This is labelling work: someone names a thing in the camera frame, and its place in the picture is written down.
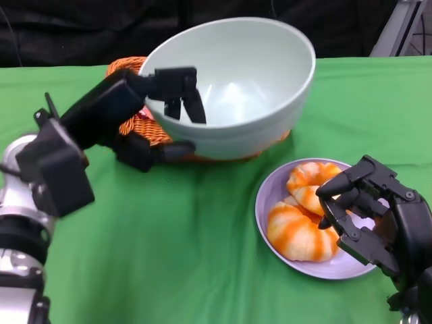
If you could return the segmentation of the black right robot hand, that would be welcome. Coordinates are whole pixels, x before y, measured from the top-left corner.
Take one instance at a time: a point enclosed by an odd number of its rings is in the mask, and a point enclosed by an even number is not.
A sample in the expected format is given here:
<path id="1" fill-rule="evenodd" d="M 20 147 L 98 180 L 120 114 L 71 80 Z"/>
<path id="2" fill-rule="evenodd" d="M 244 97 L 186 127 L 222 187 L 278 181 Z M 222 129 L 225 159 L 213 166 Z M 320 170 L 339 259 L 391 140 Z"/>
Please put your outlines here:
<path id="1" fill-rule="evenodd" d="M 398 291 L 414 286 L 431 267 L 431 210 L 397 173 L 365 155 L 320 186 L 319 229 L 332 227 L 337 245 L 364 265 L 373 264 Z"/>

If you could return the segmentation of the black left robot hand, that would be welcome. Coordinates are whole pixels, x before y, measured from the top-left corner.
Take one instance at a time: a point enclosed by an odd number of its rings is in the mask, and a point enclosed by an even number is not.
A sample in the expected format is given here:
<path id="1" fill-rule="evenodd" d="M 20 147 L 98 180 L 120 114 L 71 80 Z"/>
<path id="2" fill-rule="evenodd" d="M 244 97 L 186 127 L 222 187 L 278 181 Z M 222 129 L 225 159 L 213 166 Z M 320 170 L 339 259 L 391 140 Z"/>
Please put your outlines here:
<path id="1" fill-rule="evenodd" d="M 156 69 L 148 76 L 118 70 L 75 102 L 60 122 L 80 149 L 109 147 L 119 162 L 148 172 L 155 164 L 192 154 L 195 145 L 187 140 L 152 145 L 134 131 L 120 134 L 120 126 L 134 117 L 147 99 L 163 102 L 167 117 L 179 119 L 183 107 L 190 121 L 205 125 L 207 119 L 196 83 L 195 67 Z"/>

